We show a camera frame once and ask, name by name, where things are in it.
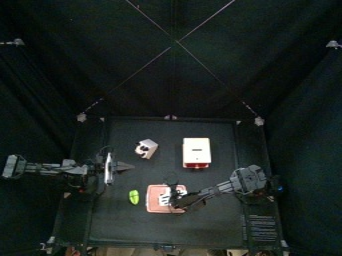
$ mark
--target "black wall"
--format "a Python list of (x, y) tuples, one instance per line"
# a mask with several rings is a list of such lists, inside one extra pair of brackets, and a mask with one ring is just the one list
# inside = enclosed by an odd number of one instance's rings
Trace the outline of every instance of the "black wall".
[(273, 167), (288, 190), (285, 236), (308, 255), (341, 255), (341, 68), (342, 51), (332, 50), (268, 120)]
[[(0, 38), (14, 38), (2, 23), (0, 31)], [(2, 169), (10, 154), (20, 154), (31, 162), (61, 163), (71, 151), (77, 117), (32, 59), (20, 47), (0, 48)], [(30, 255), (47, 241), (59, 199), (54, 180), (0, 179), (0, 255), (31, 251)]]

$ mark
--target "white box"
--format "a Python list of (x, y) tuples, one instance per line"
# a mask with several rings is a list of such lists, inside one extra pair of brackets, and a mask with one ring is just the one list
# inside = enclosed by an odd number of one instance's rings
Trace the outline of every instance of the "white box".
[(202, 169), (211, 163), (210, 139), (183, 139), (183, 167)]

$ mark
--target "small white cube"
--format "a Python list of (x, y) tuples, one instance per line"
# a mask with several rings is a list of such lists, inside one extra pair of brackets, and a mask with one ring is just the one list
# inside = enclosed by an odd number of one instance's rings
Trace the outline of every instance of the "small white cube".
[(150, 159), (155, 153), (158, 144), (150, 140), (142, 140), (137, 143), (135, 153), (141, 155), (142, 158)]

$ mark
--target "black fabric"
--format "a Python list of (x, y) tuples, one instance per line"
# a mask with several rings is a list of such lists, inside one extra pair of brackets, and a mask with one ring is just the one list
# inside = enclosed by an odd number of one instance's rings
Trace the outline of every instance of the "black fabric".
[(332, 50), (270, 115), (269, 149), (286, 194), (284, 230), (300, 255), (341, 255), (342, 55)]
[[(0, 23), (0, 38), (14, 34)], [(75, 118), (65, 99), (31, 58), (31, 52), (0, 46), (0, 175), (7, 156), (61, 163), (70, 155)], [(62, 190), (42, 177), (0, 180), (0, 254), (38, 253), (55, 221)]]
[(326, 54), (341, 1), (2, 1), (74, 114), (266, 116)]

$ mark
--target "green toy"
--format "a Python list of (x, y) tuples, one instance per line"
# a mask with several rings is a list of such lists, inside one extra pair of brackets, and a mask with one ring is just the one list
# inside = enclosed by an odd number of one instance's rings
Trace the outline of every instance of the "green toy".
[(134, 205), (138, 205), (138, 203), (139, 203), (139, 192), (138, 192), (138, 190), (131, 190), (130, 191), (130, 201)]

